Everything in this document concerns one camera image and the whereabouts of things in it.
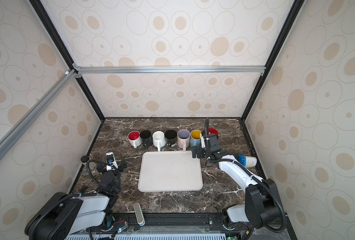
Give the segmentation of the blue mug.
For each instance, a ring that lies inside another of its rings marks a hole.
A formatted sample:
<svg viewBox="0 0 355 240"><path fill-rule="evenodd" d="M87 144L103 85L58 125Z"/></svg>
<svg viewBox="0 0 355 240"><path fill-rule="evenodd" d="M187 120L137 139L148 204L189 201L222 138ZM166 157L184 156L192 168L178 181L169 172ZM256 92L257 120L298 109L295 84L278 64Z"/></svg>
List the blue mug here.
<svg viewBox="0 0 355 240"><path fill-rule="evenodd" d="M190 132L190 146L193 148L195 146L201 146L201 131L193 130Z"/></svg>

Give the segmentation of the pink mug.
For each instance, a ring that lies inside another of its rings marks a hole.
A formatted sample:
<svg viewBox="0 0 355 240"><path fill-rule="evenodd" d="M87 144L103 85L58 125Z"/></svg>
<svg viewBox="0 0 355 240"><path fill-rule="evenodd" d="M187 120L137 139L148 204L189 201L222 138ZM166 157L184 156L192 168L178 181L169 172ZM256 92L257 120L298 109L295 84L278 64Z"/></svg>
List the pink mug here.
<svg viewBox="0 0 355 240"><path fill-rule="evenodd" d="M177 132L177 146L186 151L190 144L190 132L188 130L179 130Z"/></svg>

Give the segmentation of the black skull pattern mug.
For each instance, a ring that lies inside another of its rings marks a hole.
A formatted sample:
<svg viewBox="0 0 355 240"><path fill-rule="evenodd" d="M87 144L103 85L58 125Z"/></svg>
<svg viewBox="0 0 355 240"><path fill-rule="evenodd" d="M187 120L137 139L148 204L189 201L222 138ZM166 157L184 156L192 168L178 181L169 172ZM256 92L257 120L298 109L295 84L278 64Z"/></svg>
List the black skull pattern mug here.
<svg viewBox="0 0 355 240"><path fill-rule="evenodd" d="M217 129L215 129L215 128L209 127L209 128L208 128L208 133L209 133L209 134L214 134L214 135L217 135L217 136L218 136L218 131L217 131Z"/></svg>

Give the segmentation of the white mug red inside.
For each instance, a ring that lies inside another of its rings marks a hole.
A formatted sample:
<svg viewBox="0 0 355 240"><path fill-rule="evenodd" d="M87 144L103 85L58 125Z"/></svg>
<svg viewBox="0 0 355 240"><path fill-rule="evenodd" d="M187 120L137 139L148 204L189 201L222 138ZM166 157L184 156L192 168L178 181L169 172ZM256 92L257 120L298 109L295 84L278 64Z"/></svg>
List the white mug red inside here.
<svg viewBox="0 0 355 240"><path fill-rule="evenodd" d="M131 131L127 135L127 139L129 140L130 145L135 149L142 145L142 140L139 131Z"/></svg>

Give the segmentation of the small white black mug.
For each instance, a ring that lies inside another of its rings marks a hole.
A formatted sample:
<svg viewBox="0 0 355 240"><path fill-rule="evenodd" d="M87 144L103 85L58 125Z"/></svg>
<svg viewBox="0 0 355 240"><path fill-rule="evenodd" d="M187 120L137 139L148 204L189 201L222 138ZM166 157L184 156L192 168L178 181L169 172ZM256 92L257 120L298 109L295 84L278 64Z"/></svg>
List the small white black mug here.
<svg viewBox="0 0 355 240"><path fill-rule="evenodd" d="M177 143L177 132L175 130L167 130L164 133L166 145L168 147L174 147Z"/></svg>

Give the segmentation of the black mug white rim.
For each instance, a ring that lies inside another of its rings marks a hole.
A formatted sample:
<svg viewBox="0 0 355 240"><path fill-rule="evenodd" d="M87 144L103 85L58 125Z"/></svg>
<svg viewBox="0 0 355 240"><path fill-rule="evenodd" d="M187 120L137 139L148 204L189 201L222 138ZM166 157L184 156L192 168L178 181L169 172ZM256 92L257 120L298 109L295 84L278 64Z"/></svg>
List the black mug white rim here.
<svg viewBox="0 0 355 240"><path fill-rule="evenodd" d="M150 146L153 145L153 140L152 140L152 133L149 130L144 130L140 132L140 138L142 145L144 148L147 150Z"/></svg>

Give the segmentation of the white ribbed mug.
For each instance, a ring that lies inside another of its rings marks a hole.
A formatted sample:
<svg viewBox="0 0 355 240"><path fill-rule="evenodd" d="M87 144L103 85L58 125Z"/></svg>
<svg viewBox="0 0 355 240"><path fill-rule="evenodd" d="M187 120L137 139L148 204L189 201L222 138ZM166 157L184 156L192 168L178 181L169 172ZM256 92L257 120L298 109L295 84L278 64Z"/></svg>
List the white ribbed mug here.
<svg viewBox="0 0 355 240"><path fill-rule="evenodd" d="M152 135L152 141L153 141L153 145L157 148L157 151L160 152L161 148L163 148L166 145L164 132L162 131L154 132Z"/></svg>

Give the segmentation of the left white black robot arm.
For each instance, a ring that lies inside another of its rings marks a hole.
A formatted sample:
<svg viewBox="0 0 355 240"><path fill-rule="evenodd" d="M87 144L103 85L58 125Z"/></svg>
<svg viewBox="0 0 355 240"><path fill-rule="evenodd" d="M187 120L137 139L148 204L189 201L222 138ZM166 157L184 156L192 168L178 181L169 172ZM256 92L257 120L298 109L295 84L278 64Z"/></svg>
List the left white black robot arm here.
<svg viewBox="0 0 355 240"><path fill-rule="evenodd" d="M91 172L90 157L81 157L81 162L98 188L92 193L86 193L86 187L82 187L74 195L54 194L26 224L24 233L30 240L64 240L82 230L91 233L97 228L109 232L117 224L127 226L124 220L116 221L111 210L121 192L120 177L127 167L125 158L116 161L113 153L108 153L104 162L95 161L100 180Z"/></svg>

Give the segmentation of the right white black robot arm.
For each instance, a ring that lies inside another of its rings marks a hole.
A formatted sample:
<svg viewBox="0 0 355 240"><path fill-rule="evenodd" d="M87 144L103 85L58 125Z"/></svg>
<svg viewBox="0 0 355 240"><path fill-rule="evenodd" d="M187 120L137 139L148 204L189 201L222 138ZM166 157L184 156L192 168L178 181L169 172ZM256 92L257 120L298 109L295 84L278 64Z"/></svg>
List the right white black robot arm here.
<svg viewBox="0 0 355 240"><path fill-rule="evenodd" d="M205 119L200 134L201 146L192 146L193 158L206 159L227 173L244 191L245 202L225 209L220 216L226 230L233 230L239 223L249 223L249 233L267 228L273 233L286 230L287 220L276 183L263 179L244 166L235 156L221 149L217 136L209 132L209 119Z"/></svg>

